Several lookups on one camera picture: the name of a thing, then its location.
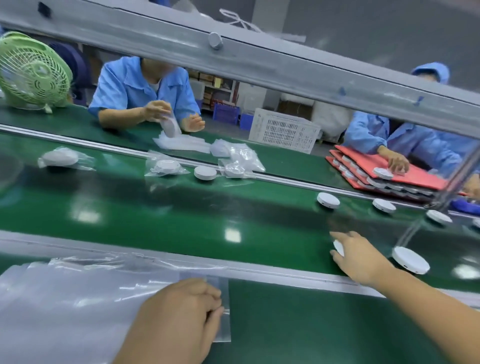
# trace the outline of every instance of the metal frame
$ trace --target metal frame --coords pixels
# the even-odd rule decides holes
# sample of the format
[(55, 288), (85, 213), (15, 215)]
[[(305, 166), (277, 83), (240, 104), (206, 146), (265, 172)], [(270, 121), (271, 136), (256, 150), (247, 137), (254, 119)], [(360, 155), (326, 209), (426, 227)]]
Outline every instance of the metal frame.
[[(0, 0), (0, 23), (480, 138), (480, 95), (134, 0)], [(209, 46), (218, 33), (223, 47)]]
[[(9, 231), (0, 231), (0, 252), (33, 258), (62, 258), (73, 255), (89, 258), (99, 254), (134, 254), (145, 259), (155, 260), (160, 265), (168, 265), (170, 268), (208, 270), (209, 275), (218, 277), (385, 298), (372, 288), (361, 286), (348, 277), (334, 274), (306, 272)], [(471, 307), (480, 308), (480, 294), (478, 293), (443, 289), (440, 289), (440, 291)]]
[[(132, 156), (132, 157), (139, 157), (139, 158), (147, 158), (148, 157), (148, 152), (144, 152), (144, 151), (140, 151), (140, 150), (136, 150), (136, 149), (124, 148), (124, 147), (121, 147), (121, 146), (113, 146), (113, 145), (110, 145), (110, 144), (92, 142), (92, 141), (83, 140), (83, 139), (71, 138), (71, 137), (68, 137), (68, 136), (39, 132), (39, 131), (31, 130), (31, 129), (19, 128), (19, 127), (16, 127), (16, 126), (0, 124), (0, 131), (10, 133), (10, 134), (15, 134), (15, 135), (24, 135), (24, 136), (34, 137), (34, 138), (50, 140), (50, 141), (58, 142), (58, 143), (66, 143), (66, 144), (70, 144), (70, 145), (74, 145), (74, 146), (81, 146), (81, 147), (86, 147), (86, 148), (103, 150), (103, 151), (106, 151), (106, 152), (118, 153), (118, 154), (123, 154), (123, 155), (127, 155), (127, 156)], [(187, 166), (187, 167), (208, 166), (208, 167), (213, 167), (216, 170), (219, 170), (219, 167), (215, 164), (210, 164), (210, 163), (206, 163), (206, 162), (199, 162), (199, 161), (191, 160), (191, 159), (184, 159), (184, 158), (177, 158), (177, 157), (174, 157), (174, 158), (181, 165), (184, 165), (184, 166)], [(335, 193), (335, 194), (340, 194), (340, 195), (344, 195), (344, 196), (348, 196), (348, 197), (361, 198), (361, 199), (366, 199), (366, 200), (375, 199), (375, 196), (372, 196), (372, 195), (369, 195), (369, 194), (364, 194), (364, 193), (361, 193), (361, 192), (346, 191), (346, 190), (342, 190), (340, 188), (328, 187), (328, 186), (323, 186), (323, 185), (320, 185), (320, 184), (297, 181), (297, 180), (293, 180), (293, 179), (290, 179), (290, 178), (283, 178), (283, 177), (272, 176), (272, 175), (262, 174), (262, 173), (257, 173), (257, 172), (254, 172), (254, 175), (255, 175), (255, 178), (258, 179), (258, 180), (283, 184), (283, 185), (286, 185), (286, 186), (304, 188), (304, 189), (307, 189), (307, 190), (313, 190), (313, 191), (319, 191), (319, 192)], [(414, 208), (414, 209), (424, 209), (424, 207), (421, 206), (421, 205), (410, 204), (410, 203), (407, 203), (407, 202), (402, 202), (402, 201), (397, 201), (397, 200), (388, 200), (388, 199), (386, 199), (386, 200), (390, 201), (392, 204), (395, 204), (395, 205), (398, 205), (398, 206), (404, 206), (404, 207), (409, 207), (409, 208)], [(471, 220), (472, 218), (476, 217), (476, 216), (473, 216), (473, 215), (464, 214), (464, 213), (457, 212), (457, 211), (448, 211), (448, 214), (455, 217), (455, 218), (461, 219), (462, 222), (465, 222), (466, 219)]]

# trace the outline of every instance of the white knob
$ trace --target white knob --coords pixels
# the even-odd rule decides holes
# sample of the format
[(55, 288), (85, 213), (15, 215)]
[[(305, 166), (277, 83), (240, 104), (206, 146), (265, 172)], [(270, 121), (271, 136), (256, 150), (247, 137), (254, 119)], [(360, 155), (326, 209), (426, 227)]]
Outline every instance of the white knob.
[(212, 32), (208, 35), (208, 43), (215, 50), (218, 50), (223, 47), (222, 37), (215, 32)]

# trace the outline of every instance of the aluminum edge strip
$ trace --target aluminum edge strip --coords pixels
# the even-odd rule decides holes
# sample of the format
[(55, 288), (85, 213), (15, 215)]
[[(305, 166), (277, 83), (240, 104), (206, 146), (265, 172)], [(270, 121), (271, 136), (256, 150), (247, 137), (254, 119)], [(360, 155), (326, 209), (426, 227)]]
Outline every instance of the aluminum edge strip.
[[(124, 147), (120, 147), (120, 146), (113, 146), (113, 145), (98, 143), (98, 142), (91, 142), (91, 141), (88, 141), (88, 140), (77, 139), (77, 138), (72, 138), (72, 137), (63, 136), (63, 135), (56, 135), (56, 134), (51, 134), (51, 133), (39, 132), (39, 131), (36, 131), (36, 130), (19, 128), (19, 127), (16, 127), (16, 126), (10, 126), (10, 125), (5, 125), (5, 124), (0, 124), (0, 131), (12, 133), (12, 134), (19, 134), (19, 135), (37, 137), (37, 138), (40, 138), (40, 139), (50, 140), (50, 141), (54, 141), (54, 142), (63, 142), (63, 143), (71, 144), (71, 145), (88, 147), (88, 148), (92, 148), (92, 149), (103, 150), (103, 151), (108, 151), (108, 152), (113, 152), (113, 153), (119, 153), (119, 154), (124, 154), (124, 155), (127, 155), (127, 156), (140, 157), (140, 158), (146, 158), (148, 156), (148, 152), (144, 152), (144, 151), (140, 151), (140, 150), (124, 148)], [(219, 167), (214, 165), (214, 164), (199, 162), (199, 161), (190, 160), (190, 159), (177, 158), (177, 157), (173, 157), (173, 158), (175, 158), (180, 164), (188, 166), (188, 167), (208, 166), (208, 167), (213, 167), (213, 168), (219, 170)], [(356, 197), (356, 198), (361, 198), (361, 199), (365, 199), (365, 200), (373, 200), (373, 199), (376, 198), (375, 196), (370, 196), (370, 195), (363, 194), (363, 193), (360, 193), (360, 192), (346, 191), (346, 190), (342, 190), (340, 188), (322, 186), (322, 185), (318, 185), (318, 184), (315, 184), (315, 183), (297, 181), (297, 180), (293, 180), (293, 179), (289, 179), (289, 178), (277, 177), (277, 176), (272, 176), (272, 175), (268, 175), (268, 174), (261, 174), (261, 173), (254, 173), (254, 174), (255, 174), (256, 179), (258, 179), (258, 180), (283, 184), (283, 185), (286, 185), (286, 186), (299, 187), (299, 188), (313, 190), (313, 191), (331, 192), (331, 193), (335, 193), (335, 194), (341, 194), (341, 195), (344, 195), (344, 196)], [(409, 204), (409, 203), (401, 202), (401, 201), (397, 201), (397, 200), (387, 200), (387, 201), (391, 202), (392, 204), (398, 205), (398, 206), (410, 207), (410, 208), (415, 208), (415, 209), (423, 209), (423, 207), (420, 206), (420, 205)], [(451, 210), (449, 210), (448, 213), (452, 216), (457, 216), (457, 217), (462, 217), (462, 218), (474, 218), (475, 217), (475, 216), (472, 216), (472, 215), (469, 215), (469, 214), (465, 214), (465, 213), (461, 213), (461, 212), (457, 212), (457, 211), (451, 211)]]
[[(385, 298), (372, 288), (361, 286), (348, 277), (333, 274), (0, 231), (0, 251), (2, 253), (37, 257), (67, 257), (72, 256), (72, 250), (82, 252), (84, 255), (135, 254), (146, 259), (161, 261), (170, 268), (205, 269), (219, 277)], [(440, 291), (469, 306), (480, 308), (480, 294), (478, 293), (442, 289)]]

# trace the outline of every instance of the neck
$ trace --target neck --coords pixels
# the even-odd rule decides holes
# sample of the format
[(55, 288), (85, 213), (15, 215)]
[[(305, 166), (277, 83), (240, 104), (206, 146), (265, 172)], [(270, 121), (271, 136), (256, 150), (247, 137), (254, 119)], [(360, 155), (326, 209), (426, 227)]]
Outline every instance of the neck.
[(149, 84), (158, 84), (162, 79), (162, 76), (158, 74), (158, 71), (150, 69), (145, 62), (140, 64), (140, 68), (142, 70), (142, 75)]

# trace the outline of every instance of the green fan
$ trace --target green fan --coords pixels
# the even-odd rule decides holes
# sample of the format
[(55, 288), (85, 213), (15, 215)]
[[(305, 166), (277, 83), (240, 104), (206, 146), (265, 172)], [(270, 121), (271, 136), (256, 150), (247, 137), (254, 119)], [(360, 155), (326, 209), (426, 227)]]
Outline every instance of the green fan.
[(19, 109), (67, 105), (73, 75), (46, 44), (19, 32), (0, 37), (0, 88), (7, 104)]

